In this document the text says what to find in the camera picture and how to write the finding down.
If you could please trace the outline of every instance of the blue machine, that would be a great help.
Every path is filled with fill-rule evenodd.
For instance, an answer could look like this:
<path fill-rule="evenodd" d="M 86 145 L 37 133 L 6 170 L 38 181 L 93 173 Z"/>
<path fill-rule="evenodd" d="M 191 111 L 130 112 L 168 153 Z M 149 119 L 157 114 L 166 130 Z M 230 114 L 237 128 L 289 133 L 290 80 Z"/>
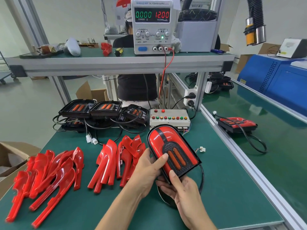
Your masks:
<path fill-rule="evenodd" d="M 291 66 L 297 60 L 254 55 L 238 81 L 307 116 L 307 69 Z"/>

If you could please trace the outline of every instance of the metal cart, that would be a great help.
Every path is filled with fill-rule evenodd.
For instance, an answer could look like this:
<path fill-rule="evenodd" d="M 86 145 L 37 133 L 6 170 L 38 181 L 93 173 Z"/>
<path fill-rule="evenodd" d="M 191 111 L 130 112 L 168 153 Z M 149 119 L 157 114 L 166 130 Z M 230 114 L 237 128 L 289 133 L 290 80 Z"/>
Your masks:
<path fill-rule="evenodd" d="M 6 65 L 7 69 L 5 70 L 1 70 L 0 69 L 0 83 L 5 85 L 6 81 L 4 80 L 4 78 L 11 76 L 12 78 L 16 78 L 16 76 L 12 73 L 12 71 L 10 70 L 9 65 L 7 64 L 2 52 L 0 51 L 0 65 Z"/>

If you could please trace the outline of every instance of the red wire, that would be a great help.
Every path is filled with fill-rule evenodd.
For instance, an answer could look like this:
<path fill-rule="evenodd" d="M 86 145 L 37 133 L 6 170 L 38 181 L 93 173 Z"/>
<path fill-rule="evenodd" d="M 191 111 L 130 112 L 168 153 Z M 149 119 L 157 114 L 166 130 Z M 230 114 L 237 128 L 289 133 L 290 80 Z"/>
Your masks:
<path fill-rule="evenodd" d="M 172 59 L 171 59 L 171 61 L 169 62 L 169 64 L 164 68 L 164 70 L 163 70 L 163 74 L 162 74 L 162 81 L 161 81 L 161 85 L 160 85 L 160 89 L 159 89 L 159 98 L 160 98 L 160 94 L 161 94 L 161 88 L 162 88 L 162 84 L 163 84 L 163 79 L 164 79 L 164 74 L 165 74 L 165 70 L 167 69 L 167 67 L 171 64 L 171 62 L 173 61 L 173 59 L 174 59 L 174 55 L 175 55 L 175 52 L 174 52 L 174 50 L 173 49 L 171 49 L 170 48 L 170 50 L 172 50 L 172 52 L 173 52 L 173 57 L 172 57 Z"/>

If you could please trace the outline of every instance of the black shirt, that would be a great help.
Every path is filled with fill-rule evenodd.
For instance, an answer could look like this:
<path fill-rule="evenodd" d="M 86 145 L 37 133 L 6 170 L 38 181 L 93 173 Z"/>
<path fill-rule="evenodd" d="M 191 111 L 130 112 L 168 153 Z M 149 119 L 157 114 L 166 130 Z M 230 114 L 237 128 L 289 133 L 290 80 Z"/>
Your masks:
<path fill-rule="evenodd" d="M 114 40 L 113 48 L 119 47 L 134 47 L 133 35 L 129 34 Z M 124 101 L 155 100 L 157 98 L 156 75 L 154 73 L 145 74 L 145 77 L 148 85 L 148 99 L 144 74 L 120 74 L 118 76 L 118 98 Z"/>

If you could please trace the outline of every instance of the cardboard box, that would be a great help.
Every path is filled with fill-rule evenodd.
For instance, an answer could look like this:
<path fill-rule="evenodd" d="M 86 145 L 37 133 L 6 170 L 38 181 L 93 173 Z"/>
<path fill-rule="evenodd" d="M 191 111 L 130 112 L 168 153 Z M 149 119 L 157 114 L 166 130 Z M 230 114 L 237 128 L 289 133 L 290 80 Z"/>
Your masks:
<path fill-rule="evenodd" d="M 96 99 L 97 102 L 109 101 L 105 88 L 91 90 L 87 81 L 77 90 L 76 96 L 78 99 Z"/>
<path fill-rule="evenodd" d="M 220 50 L 223 50 L 223 51 L 230 51 L 230 48 L 233 48 L 233 47 L 230 46 L 229 44 L 221 43 Z"/>
<path fill-rule="evenodd" d="M 264 42 L 258 52 L 258 55 L 260 54 L 277 54 L 278 50 L 280 48 L 279 44 L 273 44 L 273 43 L 266 43 Z M 238 62 L 236 73 L 240 73 L 248 60 L 255 54 L 242 54 L 240 55 L 240 60 Z"/>
<path fill-rule="evenodd" d="M 40 151 L 40 148 L 28 143 L 9 141 L 0 142 L 0 165 L 10 167 L 8 170 L 0 174 L 0 177 L 4 177 L 4 179 L 0 181 L 0 199 L 13 185 L 14 178 L 18 171 L 27 168 L 25 163 L 28 161 L 30 156 L 36 156 Z M 8 160 L 10 153 L 18 155 L 21 158 L 21 162 L 17 165 L 11 166 Z"/>

